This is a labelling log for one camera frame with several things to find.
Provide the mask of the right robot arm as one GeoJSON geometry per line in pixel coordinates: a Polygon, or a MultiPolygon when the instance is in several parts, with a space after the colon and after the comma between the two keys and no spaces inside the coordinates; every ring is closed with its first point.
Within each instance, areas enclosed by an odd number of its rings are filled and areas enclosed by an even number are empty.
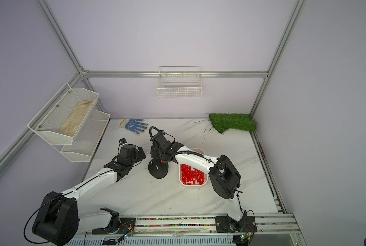
{"type": "Polygon", "coordinates": [[[241,175],[227,156],[195,152],[184,144],[167,140],[167,133],[156,127],[150,128],[149,135],[152,146],[148,170],[154,178],[162,179],[168,174],[169,162],[206,173],[215,193],[226,200],[228,210],[226,216],[216,218],[216,228],[222,232],[242,232],[248,228],[247,211],[241,207],[238,195],[241,175]]]}

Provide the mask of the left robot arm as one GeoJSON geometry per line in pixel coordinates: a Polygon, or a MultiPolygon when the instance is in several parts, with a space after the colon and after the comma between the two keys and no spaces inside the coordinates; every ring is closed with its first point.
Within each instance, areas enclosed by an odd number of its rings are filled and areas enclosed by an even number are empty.
{"type": "Polygon", "coordinates": [[[145,158],[143,148],[125,143],[118,155],[90,178],[63,192],[50,192],[33,213],[32,233],[47,243],[64,246],[75,235],[87,231],[116,234],[129,230],[131,226],[123,225],[119,213],[112,209],[102,207],[88,213],[80,209],[103,189],[128,175],[145,158]]]}

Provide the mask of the red sleeves pile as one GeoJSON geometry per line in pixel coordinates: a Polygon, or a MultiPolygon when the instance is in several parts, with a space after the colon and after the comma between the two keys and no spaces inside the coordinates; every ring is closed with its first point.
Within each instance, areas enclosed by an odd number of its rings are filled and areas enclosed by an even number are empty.
{"type": "Polygon", "coordinates": [[[186,186],[200,186],[205,183],[205,173],[192,168],[188,165],[181,164],[180,167],[180,181],[186,186]]]}

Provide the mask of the blue dotted work glove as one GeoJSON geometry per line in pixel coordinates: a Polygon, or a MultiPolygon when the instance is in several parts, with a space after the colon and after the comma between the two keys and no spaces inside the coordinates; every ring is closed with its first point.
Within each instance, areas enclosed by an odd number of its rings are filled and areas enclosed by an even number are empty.
{"type": "Polygon", "coordinates": [[[119,124],[119,126],[134,132],[135,134],[141,134],[148,129],[148,124],[144,123],[144,120],[141,118],[125,119],[119,124]]]}

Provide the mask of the white tray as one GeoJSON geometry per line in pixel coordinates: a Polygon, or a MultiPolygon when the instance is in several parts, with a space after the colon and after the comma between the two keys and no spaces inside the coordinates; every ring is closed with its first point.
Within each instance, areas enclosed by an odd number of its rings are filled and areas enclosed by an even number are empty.
{"type": "Polygon", "coordinates": [[[208,182],[208,174],[198,170],[185,161],[182,157],[179,160],[178,180],[184,187],[202,187],[208,182]]]}

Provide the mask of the lower white mesh shelf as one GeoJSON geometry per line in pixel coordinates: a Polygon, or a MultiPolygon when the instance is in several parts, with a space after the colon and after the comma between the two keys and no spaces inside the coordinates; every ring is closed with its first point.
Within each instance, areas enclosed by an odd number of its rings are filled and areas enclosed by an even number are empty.
{"type": "Polygon", "coordinates": [[[64,145],[62,156],[72,163],[88,163],[105,132],[110,114],[93,110],[71,145],[64,145]]]}

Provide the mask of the white mesh shelf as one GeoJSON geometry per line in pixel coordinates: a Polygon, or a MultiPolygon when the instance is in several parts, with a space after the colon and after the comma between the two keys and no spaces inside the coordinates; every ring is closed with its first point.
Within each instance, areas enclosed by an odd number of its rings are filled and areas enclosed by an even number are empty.
{"type": "Polygon", "coordinates": [[[110,114],[93,110],[71,145],[64,145],[62,156],[72,163],[88,163],[105,132],[110,114]]]}
{"type": "Polygon", "coordinates": [[[90,113],[94,109],[99,99],[99,94],[85,89],[71,87],[64,84],[48,103],[30,120],[27,127],[36,135],[41,137],[50,145],[71,145],[77,137],[80,129],[84,125],[90,113]],[[81,101],[95,99],[89,112],[83,119],[79,129],[73,137],[59,134],[59,128],[69,117],[73,108],[81,101]]]}

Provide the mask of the green artificial grass mat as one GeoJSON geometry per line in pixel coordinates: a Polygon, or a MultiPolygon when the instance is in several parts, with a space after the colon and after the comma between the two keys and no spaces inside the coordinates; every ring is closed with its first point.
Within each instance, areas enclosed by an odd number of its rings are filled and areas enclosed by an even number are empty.
{"type": "Polygon", "coordinates": [[[257,127],[257,123],[249,114],[210,113],[209,120],[212,127],[220,134],[230,129],[254,132],[257,127]]]}

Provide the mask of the beige cloth in shelf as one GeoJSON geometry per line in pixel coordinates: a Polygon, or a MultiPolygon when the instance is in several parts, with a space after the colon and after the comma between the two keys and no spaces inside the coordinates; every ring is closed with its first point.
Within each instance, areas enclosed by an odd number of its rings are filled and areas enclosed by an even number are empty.
{"type": "Polygon", "coordinates": [[[77,104],[71,111],[69,117],[59,128],[59,134],[73,137],[79,129],[79,126],[81,125],[86,114],[89,112],[94,101],[95,99],[91,99],[87,101],[81,101],[79,104],[77,104]]]}

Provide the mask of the upper white mesh shelf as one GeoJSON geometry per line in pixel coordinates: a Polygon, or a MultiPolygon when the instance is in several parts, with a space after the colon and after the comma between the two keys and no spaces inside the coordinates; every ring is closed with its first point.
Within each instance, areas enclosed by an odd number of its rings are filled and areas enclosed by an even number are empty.
{"type": "Polygon", "coordinates": [[[90,113],[94,109],[99,99],[99,94],[85,89],[71,87],[64,84],[48,103],[30,120],[27,127],[36,135],[41,137],[50,145],[71,145],[77,137],[80,129],[84,125],[90,113]],[[83,119],[79,129],[73,137],[59,134],[59,128],[69,117],[73,108],[81,101],[95,99],[89,112],[83,119]]]}

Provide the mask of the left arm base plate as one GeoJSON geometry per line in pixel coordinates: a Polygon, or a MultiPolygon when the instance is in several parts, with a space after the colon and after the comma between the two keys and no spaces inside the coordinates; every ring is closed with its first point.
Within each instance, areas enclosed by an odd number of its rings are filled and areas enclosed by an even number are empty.
{"type": "Polygon", "coordinates": [[[92,234],[93,235],[127,234],[130,231],[134,230],[135,223],[136,223],[136,219],[133,217],[128,217],[128,218],[120,217],[119,219],[115,218],[115,219],[112,219],[112,221],[109,223],[109,225],[106,226],[105,228],[99,228],[99,229],[92,230],[92,234]]]}

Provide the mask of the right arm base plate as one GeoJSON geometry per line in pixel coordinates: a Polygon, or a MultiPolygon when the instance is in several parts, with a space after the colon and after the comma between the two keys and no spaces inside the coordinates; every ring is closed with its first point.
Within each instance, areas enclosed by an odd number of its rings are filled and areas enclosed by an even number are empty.
{"type": "Polygon", "coordinates": [[[244,215],[239,221],[229,216],[217,216],[215,218],[215,224],[218,233],[257,232],[254,216],[244,215]]]}

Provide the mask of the aluminium mounting rail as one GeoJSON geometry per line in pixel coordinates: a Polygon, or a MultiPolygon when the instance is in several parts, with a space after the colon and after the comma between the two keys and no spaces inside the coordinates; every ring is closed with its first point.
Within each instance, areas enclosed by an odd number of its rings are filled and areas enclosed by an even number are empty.
{"type": "MultiPolygon", "coordinates": [[[[139,216],[136,217],[135,235],[161,235],[161,236],[188,236],[208,235],[218,233],[216,231],[215,218],[223,215],[186,215],[186,216],[139,216]]],[[[257,232],[254,234],[300,234],[300,227],[293,214],[253,214],[257,232]]],[[[93,229],[85,229],[79,232],[92,234],[93,229]]],[[[219,233],[229,235],[242,235],[245,233],[219,233]]]]}

